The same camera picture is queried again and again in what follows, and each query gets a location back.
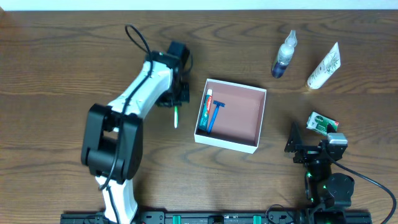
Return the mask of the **green white toothpaste tube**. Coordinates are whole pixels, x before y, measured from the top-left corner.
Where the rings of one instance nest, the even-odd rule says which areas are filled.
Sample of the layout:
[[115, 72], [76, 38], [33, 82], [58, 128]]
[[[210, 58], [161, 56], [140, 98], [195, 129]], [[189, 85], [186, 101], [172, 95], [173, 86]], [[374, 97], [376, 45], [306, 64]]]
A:
[[204, 104], [203, 104], [203, 109], [201, 112], [201, 117], [200, 117], [200, 120], [198, 123], [198, 129], [201, 129], [202, 131], [206, 131], [207, 127], [208, 127], [208, 117], [209, 117], [209, 112], [210, 112], [210, 107], [211, 107], [212, 96], [213, 96], [213, 90], [207, 89]]

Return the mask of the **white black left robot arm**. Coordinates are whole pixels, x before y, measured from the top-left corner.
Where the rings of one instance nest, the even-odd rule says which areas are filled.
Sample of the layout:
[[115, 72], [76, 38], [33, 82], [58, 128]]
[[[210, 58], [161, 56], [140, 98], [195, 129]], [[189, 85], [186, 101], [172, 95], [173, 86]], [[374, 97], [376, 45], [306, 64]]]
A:
[[121, 95], [88, 111], [81, 163], [103, 193], [107, 222], [131, 223], [136, 216], [132, 181], [142, 159], [144, 119], [153, 106], [189, 102], [188, 83], [182, 80], [189, 56], [186, 48], [147, 54], [137, 78]]

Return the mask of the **blue disposable razor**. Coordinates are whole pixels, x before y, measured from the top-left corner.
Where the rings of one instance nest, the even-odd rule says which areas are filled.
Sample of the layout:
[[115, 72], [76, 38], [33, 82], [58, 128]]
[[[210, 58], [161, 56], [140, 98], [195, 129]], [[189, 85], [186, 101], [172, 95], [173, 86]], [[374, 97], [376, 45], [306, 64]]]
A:
[[212, 118], [211, 118], [209, 127], [208, 127], [208, 129], [207, 129], [207, 131], [206, 131], [207, 134], [210, 134], [211, 131], [212, 131], [212, 129], [213, 129], [213, 126], [214, 126], [216, 117], [217, 117], [217, 115], [218, 115], [219, 107], [224, 107], [224, 106], [225, 106], [225, 104], [222, 103], [222, 102], [220, 102], [220, 101], [214, 101], [213, 104], [216, 105], [216, 108], [215, 108], [215, 110], [214, 110], [214, 112], [213, 112], [213, 116], [212, 116]]

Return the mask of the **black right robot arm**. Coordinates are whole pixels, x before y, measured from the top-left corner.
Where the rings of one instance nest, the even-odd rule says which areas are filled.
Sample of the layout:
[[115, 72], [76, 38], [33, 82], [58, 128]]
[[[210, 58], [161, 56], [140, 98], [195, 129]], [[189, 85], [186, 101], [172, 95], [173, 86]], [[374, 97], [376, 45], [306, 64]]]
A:
[[346, 223], [345, 208], [351, 206], [354, 179], [332, 173], [331, 165], [342, 158], [347, 147], [342, 133], [328, 133], [318, 145], [306, 145], [298, 125], [292, 123], [284, 151], [293, 153], [293, 162], [304, 166], [305, 195], [312, 203], [295, 213], [295, 223]]

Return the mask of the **green white toothbrush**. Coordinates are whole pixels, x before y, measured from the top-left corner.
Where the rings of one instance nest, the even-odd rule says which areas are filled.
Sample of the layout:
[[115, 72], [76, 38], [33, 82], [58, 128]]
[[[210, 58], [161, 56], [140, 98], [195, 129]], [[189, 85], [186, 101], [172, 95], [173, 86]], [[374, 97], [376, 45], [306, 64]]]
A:
[[174, 106], [174, 128], [178, 128], [178, 106]]

